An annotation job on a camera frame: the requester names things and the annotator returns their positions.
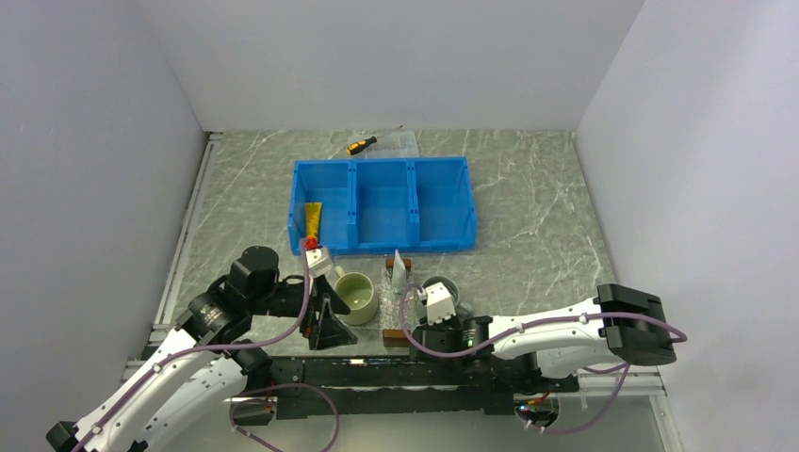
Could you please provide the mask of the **light green ceramic mug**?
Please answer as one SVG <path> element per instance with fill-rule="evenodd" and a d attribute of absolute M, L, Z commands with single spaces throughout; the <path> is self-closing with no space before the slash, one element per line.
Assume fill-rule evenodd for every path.
<path fill-rule="evenodd" d="M 351 310 L 341 316 L 343 322 L 359 326 L 371 321 L 379 307 L 372 280 L 360 272 L 347 272 L 341 266 L 336 266 L 334 270 L 338 277 L 334 291 Z"/>

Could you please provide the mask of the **clear toothbrush holder brown ends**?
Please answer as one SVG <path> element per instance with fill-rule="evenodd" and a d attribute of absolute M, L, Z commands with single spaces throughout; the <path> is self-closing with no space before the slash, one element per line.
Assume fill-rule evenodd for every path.
<path fill-rule="evenodd" d="M 411 261 L 398 253 L 385 259 L 379 283 L 379 325 L 383 346 L 407 348 L 408 341 L 401 331 L 400 315 L 402 293 L 409 282 Z"/>

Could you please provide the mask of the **grey ceramic mug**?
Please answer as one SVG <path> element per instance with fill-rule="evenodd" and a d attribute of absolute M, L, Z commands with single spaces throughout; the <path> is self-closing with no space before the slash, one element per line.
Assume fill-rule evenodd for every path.
<path fill-rule="evenodd" d="M 452 279 L 442 275 L 431 276 L 422 283 L 422 287 L 428 288 L 436 283 L 442 283 L 452 295 L 453 306 L 455 308 L 457 316 L 469 317 L 472 315 L 473 313 L 472 306 L 468 303 L 461 302 L 459 288 Z"/>

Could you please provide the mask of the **blue three-compartment plastic bin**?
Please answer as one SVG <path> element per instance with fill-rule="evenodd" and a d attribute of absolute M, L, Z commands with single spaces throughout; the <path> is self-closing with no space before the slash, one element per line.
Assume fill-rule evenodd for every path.
<path fill-rule="evenodd" d="M 294 254 L 311 202 L 321 205 L 318 242 L 334 256 L 476 246 L 477 208 L 462 156 L 296 161 L 286 221 Z"/>

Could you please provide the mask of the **white teal toothpaste tube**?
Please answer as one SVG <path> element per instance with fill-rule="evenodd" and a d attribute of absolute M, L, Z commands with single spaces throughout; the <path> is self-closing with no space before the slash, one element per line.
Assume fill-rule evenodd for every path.
<path fill-rule="evenodd" d="M 398 295 L 403 295 L 408 285 L 407 265 L 398 250 L 395 250 L 391 266 L 391 287 Z"/>

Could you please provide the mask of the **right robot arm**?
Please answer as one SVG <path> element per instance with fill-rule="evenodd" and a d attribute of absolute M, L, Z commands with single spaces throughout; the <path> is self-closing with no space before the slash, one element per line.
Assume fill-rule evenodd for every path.
<path fill-rule="evenodd" d="M 592 298 L 530 315 L 483 315 L 463 325 L 401 328 L 416 354 L 474 361 L 487 357 L 519 365 L 519 378 L 532 391 L 580 369 L 595 372 L 607 363 L 660 366 L 677 359 L 685 332 L 668 324 L 659 297 L 617 283 L 601 284 Z"/>

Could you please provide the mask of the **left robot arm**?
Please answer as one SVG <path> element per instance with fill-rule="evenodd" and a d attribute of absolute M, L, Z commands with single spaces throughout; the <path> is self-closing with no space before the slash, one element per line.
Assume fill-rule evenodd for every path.
<path fill-rule="evenodd" d="M 329 251 L 302 249 L 301 262 L 292 282 L 280 276 L 275 250 L 245 249 L 131 378 L 79 421 L 56 423 L 47 443 L 56 451 L 154 451 L 206 407 L 263 393 L 272 380 L 265 348 L 293 332 L 311 350 L 356 344 L 340 320 L 351 308 L 326 278 Z"/>

